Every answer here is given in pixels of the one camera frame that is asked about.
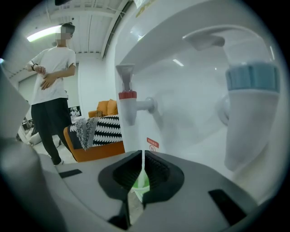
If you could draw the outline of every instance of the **faucet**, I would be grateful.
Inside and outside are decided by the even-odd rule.
[[[120,104],[123,116],[129,126],[135,124],[137,111],[148,111],[153,114],[157,108],[157,102],[152,97],[144,101],[137,101],[137,92],[132,90],[132,76],[134,64],[116,65],[116,70],[122,80],[122,92],[119,93]]]

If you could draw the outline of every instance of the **patterned blanket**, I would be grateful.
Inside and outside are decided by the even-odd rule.
[[[77,137],[75,124],[68,126],[68,135],[74,149],[82,149],[81,142]],[[105,116],[98,120],[95,128],[94,141],[92,146],[102,146],[109,143],[122,141],[119,115]]]

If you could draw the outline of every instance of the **white t-shirt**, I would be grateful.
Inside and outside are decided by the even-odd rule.
[[[71,64],[76,66],[76,54],[73,50],[67,47],[54,47],[42,51],[31,61],[45,67],[46,74],[48,74],[66,70]],[[40,86],[43,80],[44,76],[42,74],[37,74],[32,98],[32,105],[47,102],[57,98],[68,97],[68,95],[64,91],[62,77],[56,79],[56,81],[50,87],[44,90],[42,90]]]

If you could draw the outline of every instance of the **black slot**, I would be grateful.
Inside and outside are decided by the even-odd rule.
[[[242,220],[244,211],[221,189],[208,192],[230,226]]]
[[[66,178],[66,177],[74,176],[74,175],[77,175],[80,173],[82,173],[81,170],[74,169],[74,170],[70,170],[70,171],[66,171],[66,172],[60,172],[59,175],[61,178]]]

